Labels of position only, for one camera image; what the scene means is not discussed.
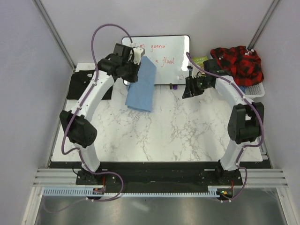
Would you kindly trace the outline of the light blue long sleeve shirt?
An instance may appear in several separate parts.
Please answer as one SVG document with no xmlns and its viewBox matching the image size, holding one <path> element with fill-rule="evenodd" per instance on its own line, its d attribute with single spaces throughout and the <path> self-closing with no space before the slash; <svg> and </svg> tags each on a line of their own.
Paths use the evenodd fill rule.
<svg viewBox="0 0 300 225">
<path fill-rule="evenodd" d="M 138 81 L 130 83 L 127 88 L 125 105 L 140 112 L 152 112 L 156 66 L 143 56 L 138 71 Z"/>
</svg>

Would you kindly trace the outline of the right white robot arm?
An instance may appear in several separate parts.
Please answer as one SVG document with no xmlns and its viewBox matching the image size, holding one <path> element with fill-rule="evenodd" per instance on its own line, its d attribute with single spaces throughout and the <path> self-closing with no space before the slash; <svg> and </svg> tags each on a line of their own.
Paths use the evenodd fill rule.
<svg viewBox="0 0 300 225">
<path fill-rule="evenodd" d="M 230 141 L 214 176 L 216 182 L 223 185 L 231 180 L 231 171 L 240 168 L 244 149 L 261 145 L 255 141 L 258 137 L 264 138 L 264 105 L 248 98 L 232 75 L 219 68 L 216 59 L 206 60 L 203 65 L 204 68 L 200 68 L 192 60 L 189 61 L 189 75 L 185 78 L 186 86 L 182 97 L 186 99 L 199 96 L 206 89 L 214 88 L 232 109 L 227 126 Z"/>
</svg>

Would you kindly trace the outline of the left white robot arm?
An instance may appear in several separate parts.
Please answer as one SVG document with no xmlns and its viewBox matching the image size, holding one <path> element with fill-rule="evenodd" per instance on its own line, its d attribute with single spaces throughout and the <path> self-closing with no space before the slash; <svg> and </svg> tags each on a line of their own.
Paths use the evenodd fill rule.
<svg viewBox="0 0 300 225">
<path fill-rule="evenodd" d="M 87 180 L 99 184 L 103 173 L 98 170 L 100 160 L 97 157 L 94 141 L 97 129 L 91 120 L 100 101 L 117 79 L 135 83 L 145 49 L 134 44 L 129 46 L 116 44 L 113 53 L 95 63 L 95 72 L 90 83 L 69 110 L 60 113 L 60 122 L 64 131 L 61 152 L 67 155 L 76 150 L 79 153 L 83 169 L 87 170 Z"/>
</svg>

